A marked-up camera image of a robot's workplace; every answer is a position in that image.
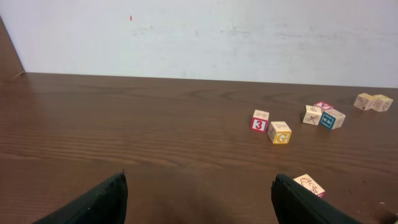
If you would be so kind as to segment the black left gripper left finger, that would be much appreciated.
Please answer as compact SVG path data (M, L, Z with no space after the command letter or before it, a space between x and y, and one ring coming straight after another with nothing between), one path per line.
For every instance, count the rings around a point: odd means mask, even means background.
M126 176L119 172L35 223L124 224L127 198Z

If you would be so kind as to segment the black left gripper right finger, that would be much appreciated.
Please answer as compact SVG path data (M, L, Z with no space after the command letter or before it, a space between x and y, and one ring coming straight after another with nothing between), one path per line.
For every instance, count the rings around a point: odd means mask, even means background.
M285 174L277 174L271 200L279 223L358 224Z

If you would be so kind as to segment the red dinosaur picture block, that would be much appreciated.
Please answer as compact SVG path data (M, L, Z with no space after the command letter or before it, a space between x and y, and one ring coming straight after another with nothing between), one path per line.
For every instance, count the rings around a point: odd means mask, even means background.
M311 191L318 197L322 198L325 195L325 190L318 185L313 178L311 178L308 174L301 175L294 179L298 184L305 187L307 190Z

